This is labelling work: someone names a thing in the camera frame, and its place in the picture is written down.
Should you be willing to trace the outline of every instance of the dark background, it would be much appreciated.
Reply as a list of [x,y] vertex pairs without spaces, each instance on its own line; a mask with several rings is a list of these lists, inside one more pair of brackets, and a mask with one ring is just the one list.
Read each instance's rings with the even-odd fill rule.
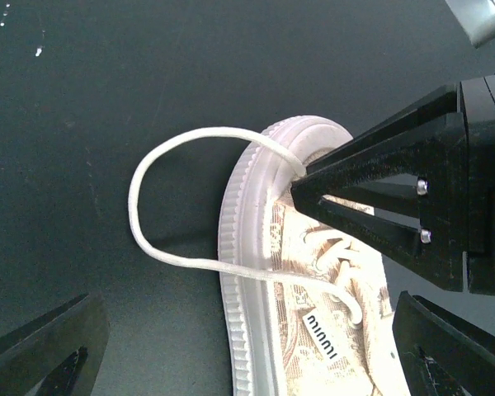
[[[473,49],[444,0],[11,0],[8,11],[0,336],[101,290],[111,338],[95,395],[231,394],[217,274],[156,262],[130,235],[128,186],[150,149],[195,127],[262,130],[301,114],[357,135],[443,83],[495,72],[495,40]],[[153,244],[216,257],[245,146],[200,140],[153,167],[140,206]],[[495,298],[386,271],[394,302],[420,293],[495,334]]]

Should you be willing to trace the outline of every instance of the label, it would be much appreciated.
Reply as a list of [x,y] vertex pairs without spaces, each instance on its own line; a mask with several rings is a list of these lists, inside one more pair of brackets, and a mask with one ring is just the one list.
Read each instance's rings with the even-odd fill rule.
[[303,322],[324,360],[333,363],[342,358],[341,351],[337,348],[336,338],[330,333],[326,323],[322,322],[321,315],[317,309],[305,314]]

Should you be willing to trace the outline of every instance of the sneaker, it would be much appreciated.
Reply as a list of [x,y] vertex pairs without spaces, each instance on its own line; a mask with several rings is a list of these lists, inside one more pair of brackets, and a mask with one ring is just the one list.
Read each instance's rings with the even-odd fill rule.
[[[210,136],[253,142],[224,194],[219,261],[159,251],[139,227],[143,175],[168,150]],[[350,139],[340,125],[316,116],[284,120],[262,134],[205,128],[158,146],[134,174],[129,216],[140,247],[162,262],[220,272],[236,396],[410,394],[381,255],[297,212],[291,199],[291,182],[305,175],[305,165]]]

